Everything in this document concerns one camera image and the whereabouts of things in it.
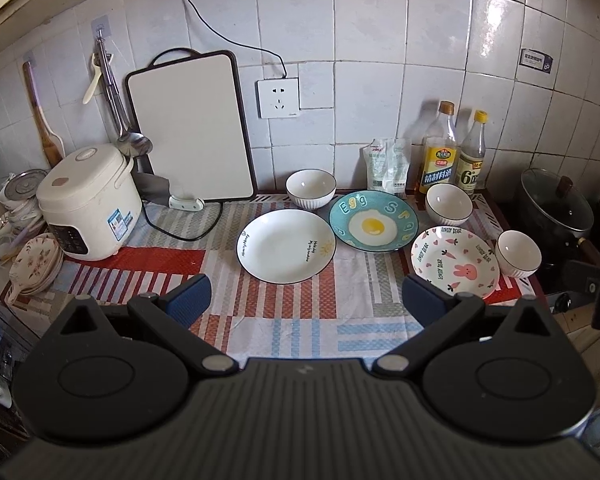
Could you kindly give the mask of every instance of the rice cooker handle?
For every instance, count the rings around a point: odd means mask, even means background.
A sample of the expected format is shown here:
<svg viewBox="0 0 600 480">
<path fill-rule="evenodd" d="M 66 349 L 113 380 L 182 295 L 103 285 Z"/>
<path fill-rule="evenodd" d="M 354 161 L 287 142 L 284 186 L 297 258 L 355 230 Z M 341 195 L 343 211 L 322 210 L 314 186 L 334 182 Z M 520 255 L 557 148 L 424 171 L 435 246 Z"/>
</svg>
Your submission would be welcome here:
<svg viewBox="0 0 600 480">
<path fill-rule="evenodd" d="M 124 181 L 125 177 L 131 173 L 131 170 L 133 169 L 134 166 L 134 160 L 133 157 L 129 157 L 129 162 L 127 163 L 127 165 L 122 169 L 122 171 L 120 172 L 120 174 L 116 177 L 116 181 L 114 182 L 113 186 L 116 189 L 119 189 L 120 186 L 122 186 L 122 182 Z"/>
</svg>

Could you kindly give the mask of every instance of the bottle cap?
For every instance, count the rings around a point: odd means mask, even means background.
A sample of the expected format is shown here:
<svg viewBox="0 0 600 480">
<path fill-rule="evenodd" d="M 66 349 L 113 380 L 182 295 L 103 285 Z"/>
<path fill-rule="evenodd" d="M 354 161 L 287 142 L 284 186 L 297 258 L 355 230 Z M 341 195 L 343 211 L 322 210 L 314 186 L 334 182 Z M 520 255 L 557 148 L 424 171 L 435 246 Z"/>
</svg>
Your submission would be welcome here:
<svg viewBox="0 0 600 480">
<path fill-rule="evenodd" d="M 474 121 L 478 121 L 479 123 L 484 124 L 489 120 L 489 114 L 487 112 L 483 112 L 482 110 L 476 110 L 474 114 Z"/>
<path fill-rule="evenodd" d="M 438 110 L 441 114 L 453 115 L 454 104 L 451 101 L 440 101 L 440 108 Z"/>
</svg>

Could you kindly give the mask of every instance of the cutting board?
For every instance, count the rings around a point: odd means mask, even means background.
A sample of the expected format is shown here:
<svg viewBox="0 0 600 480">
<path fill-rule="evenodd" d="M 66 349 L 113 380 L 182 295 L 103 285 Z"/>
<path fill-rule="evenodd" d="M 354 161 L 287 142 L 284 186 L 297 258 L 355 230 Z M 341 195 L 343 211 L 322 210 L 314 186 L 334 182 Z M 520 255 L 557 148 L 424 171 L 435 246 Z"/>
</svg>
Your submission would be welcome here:
<svg viewBox="0 0 600 480">
<path fill-rule="evenodd" d="M 196 54 L 131 72 L 132 112 L 156 175 L 181 199 L 252 198 L 256 184 L 235 56 Z"/>
</svg>

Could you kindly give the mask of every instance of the striped tablecloth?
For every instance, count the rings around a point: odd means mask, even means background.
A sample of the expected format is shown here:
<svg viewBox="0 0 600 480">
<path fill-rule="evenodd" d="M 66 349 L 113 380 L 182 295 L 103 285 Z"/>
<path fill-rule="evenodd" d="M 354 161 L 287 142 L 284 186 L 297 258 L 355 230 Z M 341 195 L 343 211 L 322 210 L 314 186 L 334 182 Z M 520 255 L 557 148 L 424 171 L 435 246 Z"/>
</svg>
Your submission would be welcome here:
<svg viewBox="0 0 600 480">
<path fill-rule="evenodd" d="M 432 227 L 413 196 L 405 199 L 419 229 Z M 392 253 L 364 253 L 338 241 L 331 263 L 317 276 L 295 285 L 271 285 L 246 273 L 237 260 L 238 234 L 256 216 L 295 207 L 287 195 L 259 195 L 229 202 L 217 227 L 197 242 L 181 242 L 140 218 L 127 245 L 100 262 L 68 259 L 51 290 L 20 306 L 54 317 L 75 294 L 124 303 L 139 292 L 163 294 L 192 274 L 204 272 L 213 287 L 212 304 L 190 330 L 244 362 L 249 356 L 289 358 L 374 358 L 418 333 L 422 327 L 402 305 L 400 285 L 412 271 L 410 247 Z M 318 211 L 325 217 L 330 206 Z M 157 225 L 181 236 L 200 234 L 218 213 L 208 204 L 187 213 L 147 206 Z M 463 227 L 493 245 L 502 228 L 485 198 Z M 533 294 L 529 280 L 500 278 L 488 303 L 513 304 Z"/>
</svg>

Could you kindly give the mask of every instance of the bottle label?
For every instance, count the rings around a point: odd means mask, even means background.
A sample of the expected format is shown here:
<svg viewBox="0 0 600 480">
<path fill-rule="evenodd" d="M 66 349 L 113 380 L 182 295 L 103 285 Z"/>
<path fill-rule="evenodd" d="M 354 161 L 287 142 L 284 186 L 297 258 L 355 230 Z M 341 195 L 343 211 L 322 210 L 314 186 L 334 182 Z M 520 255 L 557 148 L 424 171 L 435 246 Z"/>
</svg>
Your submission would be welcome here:
<svg viewBox="0 0 600 480">
<path fill-rule="evenodd" d="M 482 169 L 482 159 L 469 156 L 460 152 L 458 156 L 458 170 L 454 184 L 466 193 L 474 192 L 475 185 L 478 183 L 478 175 Z"/>
<path fill-rule="evenodd" d="M 420 180 L 420 192 L 426 193 L 429 187 L 448 182 L 454 167 L 456 149 L 446 146 L 431 146 L 424 154 L 424 169 Z"/>
</svg>

